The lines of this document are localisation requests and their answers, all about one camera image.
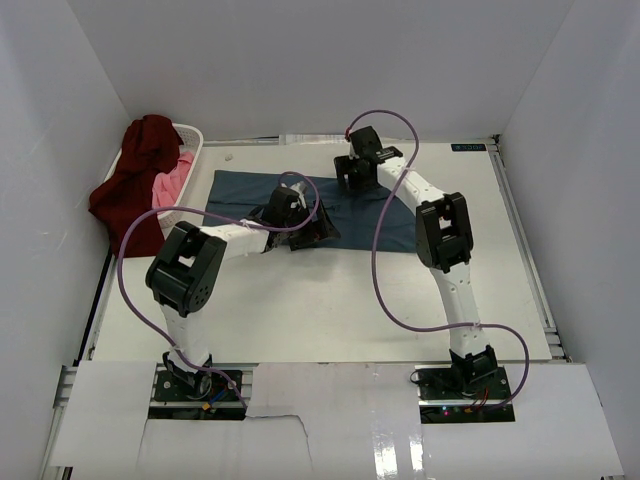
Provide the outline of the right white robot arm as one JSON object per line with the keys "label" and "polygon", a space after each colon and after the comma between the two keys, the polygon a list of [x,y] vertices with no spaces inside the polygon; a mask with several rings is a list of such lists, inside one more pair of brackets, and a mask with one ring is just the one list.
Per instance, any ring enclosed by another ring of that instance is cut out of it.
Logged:
{"label": "right white robot arm", "polygon": [[461,397],[484,391],[498,369],[481,327],[471,286],[474,246],[465,197],[445,193],[412,170],[395,147],[385,147],[373,127],[346,134],[350,153],[334,159],[339,186],[350,193],[384,187],[415,215],[415,251],[433,275],[450,331],[451,384]]}

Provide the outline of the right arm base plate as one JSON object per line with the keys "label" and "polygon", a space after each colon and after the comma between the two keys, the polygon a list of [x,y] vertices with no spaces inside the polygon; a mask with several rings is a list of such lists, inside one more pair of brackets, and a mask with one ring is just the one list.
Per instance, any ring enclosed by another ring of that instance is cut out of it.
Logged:
{"label": "right arm base plate", "polygon": [[477,386],[462,387],[452,368],[427,367],[414,370],[409,381],[417,387],[423,425],[513,423],[511,403],[498,407],[511,396],[506,371],[482,379]]}

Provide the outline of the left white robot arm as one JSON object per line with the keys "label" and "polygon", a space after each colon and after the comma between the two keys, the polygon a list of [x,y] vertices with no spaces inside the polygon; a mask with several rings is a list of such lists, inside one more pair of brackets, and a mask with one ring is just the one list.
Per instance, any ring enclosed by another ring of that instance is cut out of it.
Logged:
{"label": "left white robot arm", "polygon": [[225,260],[262,254],[281,244],[296,251],[340,237],[322,201],[306,201],[302,183],[277,187],[266,204],[255,207],[238,224],[203,228],[177,223],[145,282],[165,317],[172,343],[163,354],[163,364],[180,391],[202,399],[212,389],[212,356],[199,332],[204,321],[201,310]]}

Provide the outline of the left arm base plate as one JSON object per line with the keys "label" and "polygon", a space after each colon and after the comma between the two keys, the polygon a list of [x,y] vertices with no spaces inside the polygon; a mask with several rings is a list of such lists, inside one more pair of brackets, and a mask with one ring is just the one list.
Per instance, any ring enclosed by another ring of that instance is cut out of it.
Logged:
{"label": "left arm base plate", "polygon": [[245,408],[241,405],[232,384],[242,390],[243,371],[226,370],[226,381],[213,375],[204,382],[199,393],[187,390],[167,370],[157,372],[148,410],[151,420],[181,421],[242,421]]}

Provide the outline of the teal blue t shirt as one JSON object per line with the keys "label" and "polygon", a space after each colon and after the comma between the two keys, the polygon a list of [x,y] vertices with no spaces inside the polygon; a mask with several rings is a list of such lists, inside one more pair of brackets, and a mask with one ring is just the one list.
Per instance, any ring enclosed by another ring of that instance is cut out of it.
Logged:
{"label": "teal blue t shirt", "polygon": [[[206,210],[228,218],[240,219],[268,202],[277,185],[276,174],[217,170],[207,199]],[[351,195],[342,191],[336,180],[314,177],[329,219],[341,238],[321,243],[326,248],[369,251],[375,227],[389,190],[379,188]],[[395,198],[386,211],[377,244],[379,252],[415,251],[415,214]]]}

